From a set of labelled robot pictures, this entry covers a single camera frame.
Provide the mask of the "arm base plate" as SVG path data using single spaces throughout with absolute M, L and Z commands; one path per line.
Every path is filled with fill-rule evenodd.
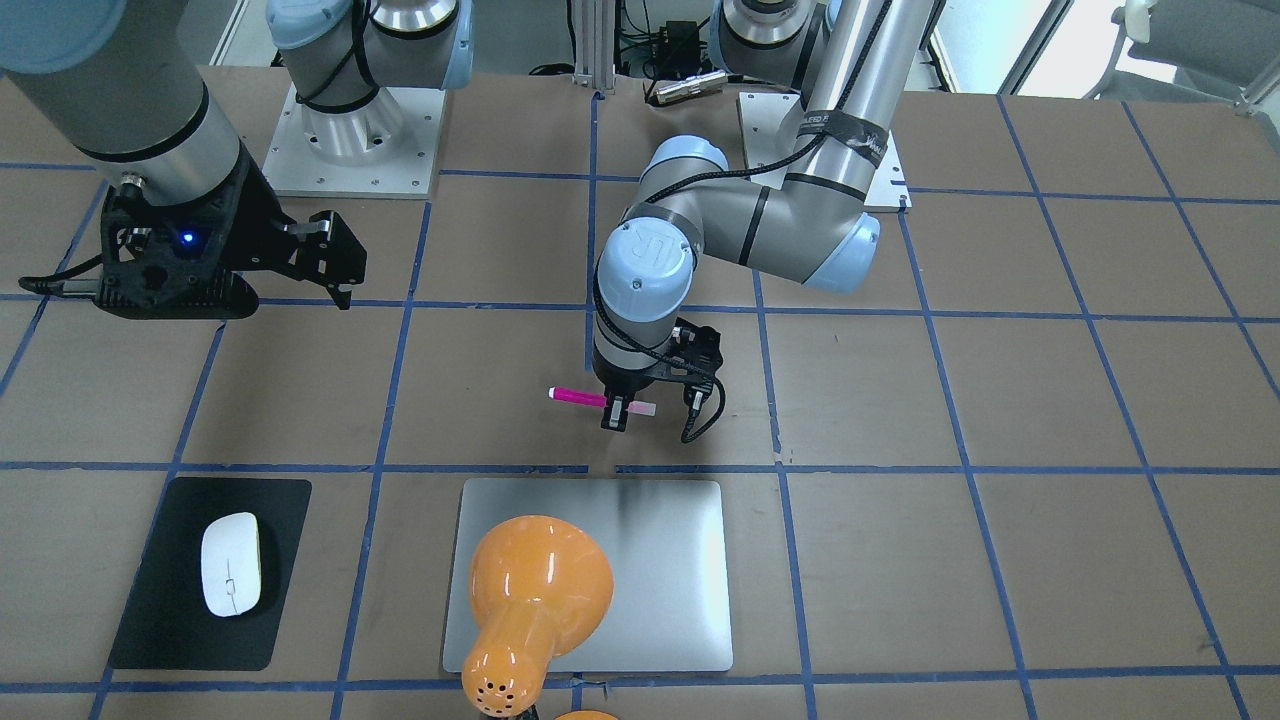
M 364 108 L 329 114 L 288 92 L 262 173 L 280 196 L 426 200 L 448 96 L 438 88 L 381 88 Z
M 742 91 L 737 105 L 746 167 L 765 167 L 795 151 L 796 131 L 803 119 L 799 95 Z M 902 163 L 895 140 L 890 138 L 886 156 L 870 178 L 865 210 L 905 211 L 911 206 Z

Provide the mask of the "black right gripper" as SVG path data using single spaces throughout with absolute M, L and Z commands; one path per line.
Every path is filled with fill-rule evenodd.
M 108 193 L 97 307 L 125 319 L 243 319 L 259 295 L 242 272 L 265 270 L 319 284 L 349 310 L 366 249 L 338 211 L 288 217 L 247 151 L 195 200 L 161 206 L 145 197 L 150 186 L 127 170 Z

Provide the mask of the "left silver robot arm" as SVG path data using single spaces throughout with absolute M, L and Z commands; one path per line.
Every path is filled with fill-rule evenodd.
M 831 293 L 861 284 L 881 236 L 867 196 L 932 12 L 929 1 L 716 4 L 714 63 L 797 102 L 764 165 L 735 170 L 694 135 L 654 151 L 591 281 L 604 429 L 625 430 L 657 382 L 684 388 L 685 443 L 705 430 L 707 401 L 726 401 L 718 334 L 678 316 L 704 258 Z

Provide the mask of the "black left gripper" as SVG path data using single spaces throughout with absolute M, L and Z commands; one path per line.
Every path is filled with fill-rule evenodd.
M 657 382 L 681 384 L 690 414 L 699 415 L 714 392 L 722 365 L 721 333 L 710 325 L 677 318 L 663 340 L 641 340 L 637 334 L 618 334 L 598 318 L 594 372 L 607 395 L 603 428 L 626 432 L 635 395 Z

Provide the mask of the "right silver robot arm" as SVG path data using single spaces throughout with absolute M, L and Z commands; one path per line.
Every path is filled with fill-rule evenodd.
M 125 319 L 243 319 L 250 272 L 320 287 L 340 309 L 367 251 L 338 211 L 282 206 L 180 42 L 183 1 L 5 1 L 3 72 L 108 182 L 93 258 L 23 291 Z M 410 143 L 396 88 L 465 87 L 470 1 L 270 1 L 271 41 L 311 154 L 381 167 Z

